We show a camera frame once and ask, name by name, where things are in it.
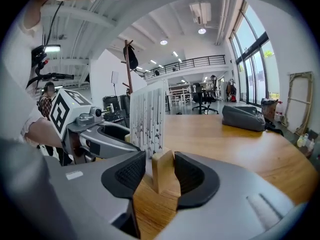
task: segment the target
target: office chair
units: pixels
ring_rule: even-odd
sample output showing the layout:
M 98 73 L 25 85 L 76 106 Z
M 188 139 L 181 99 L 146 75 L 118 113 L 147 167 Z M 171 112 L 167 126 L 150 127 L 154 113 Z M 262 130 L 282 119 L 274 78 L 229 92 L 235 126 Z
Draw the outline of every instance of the office chair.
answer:
M 206 84 L 206 96 L 204 97 L 204 100 L 206 103 L 208 103 L 207 107 L 203 108 L 203 111 L 214 111 L 217 113 L 217 115 L 219 114 L 218 110 L 214 109 L 214 108 L 210 108 L 211 102 L 216 102 L 217 97 L 216 97 L 216 86 L 217 86 L 217 77 L 215 75 L 211 76 L 211 80 L 212 82 L 208 82 Z
M 198 102 L 199 106 L 195 106 L 192 108 L 192 110 L 199 108 L 199 114 L 201 114 L 201 111 L 203 110 L 204 106 L 202 106 L 202 88 L 200 83 L 196 82 L 193 84 L 195 86 L 195 92 L 193 92 L 193 101 Z

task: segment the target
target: round wooden table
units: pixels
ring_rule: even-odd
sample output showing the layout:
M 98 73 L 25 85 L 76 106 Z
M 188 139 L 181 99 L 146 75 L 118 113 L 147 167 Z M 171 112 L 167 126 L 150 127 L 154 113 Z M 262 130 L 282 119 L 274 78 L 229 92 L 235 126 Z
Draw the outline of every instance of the round wooden table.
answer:
M 283 191 L 296 204 L 310 199 L 318 173 L 288 140 L 274 132 L 222 125 L 221 115 L 166 115 L 164 145 L 247 168 Z M 156 194 L 145 176 L 134 197 L 141 239 L 153 239 L 176 214 L 180 185 Z

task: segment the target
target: ceiling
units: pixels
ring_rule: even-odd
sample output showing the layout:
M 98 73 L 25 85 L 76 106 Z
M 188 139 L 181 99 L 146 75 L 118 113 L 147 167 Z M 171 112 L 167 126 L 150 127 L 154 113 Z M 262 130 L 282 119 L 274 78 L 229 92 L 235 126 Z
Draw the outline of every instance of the ceiling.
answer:
M 214 42 L 217 38 L 222 0 L 178 0 L 138 19 L 114 38 L 107 49 L 123 60 L 122 49 L 125 40 L 134 40 L 132 46 L 135 48 L 135 54 L 144 66 L 154 68 L 156 65 L 150 63 L 150 60 L 156 60 L 162 65 L 175 62 L 177 58 L 172 55 L 172 50 L 167 48 L 169 46 L 160 45 L 160 41 L 167 40 L 170 43 L 173 40 L 183 40 L 189 35 L 199 35 L 200 26 L 194 23 L 189 7 L 189 4 L 194 2 L 211 3 L 212 20 L 207 24 L 209 27 L 206 28 L 205 35 Z M 41 9 L 41 21 L 46 36 L 49 34 L 50 25 L 59 3 L 59 1 L 49 0 Z M 49 41 L 49 44 L 61 45 L 61 51 L 48 54 L 50 62 L 42 73 L 56 72 L 74 75 L 74 80 L 61 81 L 64 86 L 80 87 L 85 84 L 89 59 L 93 57 L 97 43 L 104 37 L 107 30 L 115 29 L 117 20 L 125 9 L 120 5 L 122 5 L 121 0 L 63 2 L 53 23 Z M 152 57 L 146 55 L 150 50 L 154 54 Z M 185 59 L 183 47 L 177 48 L 176 52 L 182 60 Z
M 210 79 L 211 75 L 215 75 L 217 78 L 219 78 L 225 72 L 226 71 L 213 71 L 213 72 L 207 72 L 207 73 L 196 73 L 196 74 L 189 74 L 185 76 L 172 77 L 168 79 L 168 84 L 169 86 L 175 86 L 176 84 L 181 84 L 182 80 L 184 80 L 187 83 L 202 83 L 206 77 L 207 77 L 207 80 Z

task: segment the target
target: black metal railing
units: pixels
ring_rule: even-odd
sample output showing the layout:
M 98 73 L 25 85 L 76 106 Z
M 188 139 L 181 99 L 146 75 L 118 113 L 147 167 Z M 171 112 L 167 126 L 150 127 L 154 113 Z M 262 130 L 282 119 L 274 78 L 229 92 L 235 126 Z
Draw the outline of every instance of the black metal railing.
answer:
M 181 62 L 178 61 L 168 65 L 164 65 L 162 67 L 157 67 L 155 69 L 150 70 L 149 72 L 144 72 L 143 78 L 150 79 L 150 78 L 154 78 L 167 73 L 178 72 L 180 70 L 187 70 L 187 69 L 203 67 L 203 66 L 225 65 L 225 64 L 226 64 L 226 61 L 225 61 L 224 55 L 191 58 L 191 59 L 182 60 Z

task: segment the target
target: wooden block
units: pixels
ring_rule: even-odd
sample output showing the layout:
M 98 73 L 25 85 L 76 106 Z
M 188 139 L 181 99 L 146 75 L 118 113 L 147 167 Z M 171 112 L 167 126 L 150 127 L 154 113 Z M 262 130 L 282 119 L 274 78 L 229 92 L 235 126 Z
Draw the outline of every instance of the wooden block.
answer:
M 131 143 L 131 142 L 130 142 L 130 133 L 127 134 L 126 136 L 124 136 L 124 140 L 125 140 L 126 142 Z
M 152 156 L 153 189 L 161 194 L 175 179 L 175 158 L 171 149 L 164 148 L 163 153 Z

